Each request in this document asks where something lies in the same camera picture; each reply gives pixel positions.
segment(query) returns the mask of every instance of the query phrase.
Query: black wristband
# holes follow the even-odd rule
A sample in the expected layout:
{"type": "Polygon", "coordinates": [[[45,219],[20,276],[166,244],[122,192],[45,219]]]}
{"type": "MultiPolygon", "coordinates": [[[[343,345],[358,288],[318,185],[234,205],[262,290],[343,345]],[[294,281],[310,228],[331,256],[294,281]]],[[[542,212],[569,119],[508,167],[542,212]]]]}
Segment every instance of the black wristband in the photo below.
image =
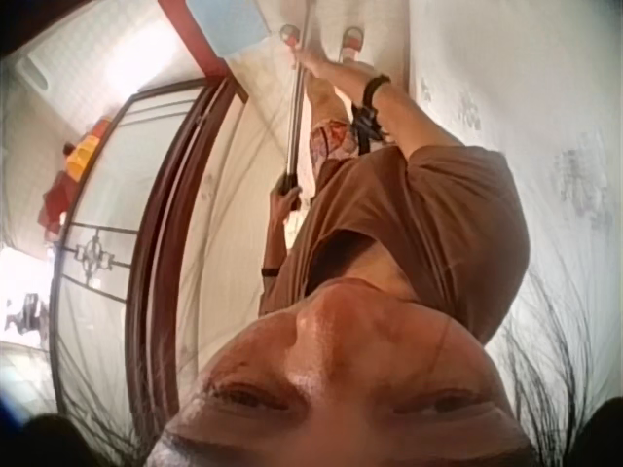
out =
{"type": "Polygon", "coordinates": [[[277,277],[281,268],[262,268],[262,277],[277,277]]]}
{"type": "Polygon", "coordinates": [[[363,107],[373,109],[372,99],[374,98],[374,93],[377,91],[385,83],[391,83],[391,80],[386,75],[377,76],[372,79],[370,83],[366,86],[366,90],[363,92],[363,107]]]}

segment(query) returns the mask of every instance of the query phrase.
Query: light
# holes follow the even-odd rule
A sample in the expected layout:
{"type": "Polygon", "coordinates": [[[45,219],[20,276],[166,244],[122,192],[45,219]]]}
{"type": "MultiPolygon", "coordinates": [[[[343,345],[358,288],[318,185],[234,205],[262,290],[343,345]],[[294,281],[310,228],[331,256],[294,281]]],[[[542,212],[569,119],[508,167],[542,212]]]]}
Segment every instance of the light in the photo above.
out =
{"type": "Polygon", "coordinates": [[[175,30],[164,21],[158,21],[119,42],[106,67],[106,76],[122,100],[128,99],[170,64],[177,40],[175,30]]]}

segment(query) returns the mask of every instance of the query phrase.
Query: shorts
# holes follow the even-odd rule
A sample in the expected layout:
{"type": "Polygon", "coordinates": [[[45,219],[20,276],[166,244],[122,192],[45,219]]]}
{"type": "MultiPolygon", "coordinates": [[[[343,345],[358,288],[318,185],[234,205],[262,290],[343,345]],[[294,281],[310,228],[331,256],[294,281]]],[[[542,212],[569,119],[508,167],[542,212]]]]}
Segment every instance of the shorts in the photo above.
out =
{"type": "Polygon", "coordinates": [[[320,168],[325,161],[357,158],[358,148],[351,124],[337,120],[326,120],[317,124],[310,134],[311,166],[315,180],[318,180],[320,168]]]}

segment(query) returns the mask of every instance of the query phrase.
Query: blue object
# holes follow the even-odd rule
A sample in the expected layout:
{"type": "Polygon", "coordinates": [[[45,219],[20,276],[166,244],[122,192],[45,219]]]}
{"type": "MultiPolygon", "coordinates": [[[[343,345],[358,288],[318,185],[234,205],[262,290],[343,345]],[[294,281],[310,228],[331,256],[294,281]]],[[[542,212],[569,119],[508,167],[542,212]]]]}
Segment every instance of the blue object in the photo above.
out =
{"type": "Polygon", "coordinates": [[[186,5],[220,57],[240,52],[269,35],[254,0],[186,0],[186,5]]]}

